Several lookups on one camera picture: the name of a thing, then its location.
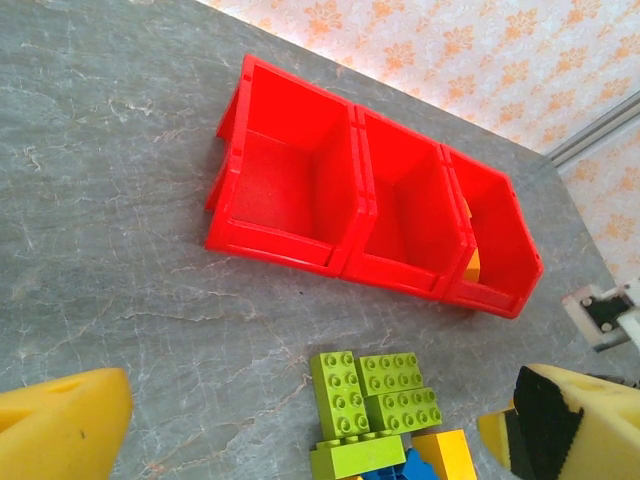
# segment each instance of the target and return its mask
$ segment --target yellow lego brick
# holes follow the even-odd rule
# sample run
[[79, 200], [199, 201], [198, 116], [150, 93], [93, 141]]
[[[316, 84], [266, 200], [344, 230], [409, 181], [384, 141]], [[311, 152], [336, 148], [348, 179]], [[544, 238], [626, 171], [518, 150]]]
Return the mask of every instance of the yellow lego brick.
[[132, 408], [127, 375], [119, 368], [0, 394], [0, 477], [109, 478]]
[[440, 480], [477, 480], [464, 431], [421, 435], [413, 437], [412, 443]]

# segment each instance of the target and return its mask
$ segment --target blue lego brick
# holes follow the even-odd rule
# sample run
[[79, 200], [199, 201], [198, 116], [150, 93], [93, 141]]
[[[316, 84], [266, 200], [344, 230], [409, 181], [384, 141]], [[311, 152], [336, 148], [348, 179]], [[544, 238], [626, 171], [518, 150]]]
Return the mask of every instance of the blue lego brick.
[[395, 468], [387, 467], [373, 472], [367, 472], [360, 475], [362, 480], [397, 480]]
[[424, 463], [420, 453], [413, 448], [407, 451], [407, 461], [404, 465], [398, 465], [394, 469], [399, 474], [398, 480], [438, 480], [433, 467]]
[[438, 480], [433, 467], [420, 459], [420, 453], [410, 448], [407, 461], [394, 467], [361, 474], [362, 480]]

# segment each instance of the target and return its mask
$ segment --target lego duplo brick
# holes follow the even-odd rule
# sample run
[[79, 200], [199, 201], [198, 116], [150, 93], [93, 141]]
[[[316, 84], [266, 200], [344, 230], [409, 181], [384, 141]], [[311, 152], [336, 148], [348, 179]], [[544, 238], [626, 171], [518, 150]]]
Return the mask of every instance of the lego duplo brick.
[[359, 437], [329, 440], [311, 452], [314, 480], [336, 480], [362, 472], [404, 463], [402, 438], [391, 432], [365, 433]]
[[397, 480], [395, 467], [386, 467], [362, 474], [362, 480]]
[[414, 448], [407, 451], [407, 461], [404, 465], [394, 467], [398, 480], [438, 480], [431, 465], [420, 458], [420, 453]]
[[407, 433], [440, 425], [442, 415], [430, 388], [385, 393], [365, 399], [371, 429]]
[[353, 354], [349, 351], [321, 353], [310, 363], [324, 439], [369, 432]]
[[422, 387], [422, 374], [413, 353], [375, 355], [356, 359], [360, 387], [365, 397]]
[[463, 430], [420, 435], [411, 443], [440, 480], [477, 480]]

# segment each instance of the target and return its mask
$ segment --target black foam strip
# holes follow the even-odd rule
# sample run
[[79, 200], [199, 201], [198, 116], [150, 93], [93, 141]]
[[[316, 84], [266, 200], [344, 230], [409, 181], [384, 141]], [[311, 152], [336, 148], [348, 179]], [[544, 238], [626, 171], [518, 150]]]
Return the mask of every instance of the black foam strip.
[[527, 367], [520, 369], [513, 401], [535, 478], [556, 480], [584, 410], [571, 412], [560, 388]]
[[520, 422], [515, 410], [507, 410], [504, 413], [507, 425], [507, 438], [509, 439], [509, 458], [511, 459], [511, 472], [522, 480], [536, 480], [529, 461], [529, 454], [520, 431]]

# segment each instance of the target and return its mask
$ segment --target wall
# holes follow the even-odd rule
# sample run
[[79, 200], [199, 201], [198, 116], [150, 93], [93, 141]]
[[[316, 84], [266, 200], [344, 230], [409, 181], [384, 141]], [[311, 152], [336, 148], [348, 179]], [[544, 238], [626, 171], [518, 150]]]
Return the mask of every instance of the wall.
[[200, 0], [547, 153], [640, 90], [640, 0]]
[[560, 173], [616, 280], [640, 275], [640, 118]]

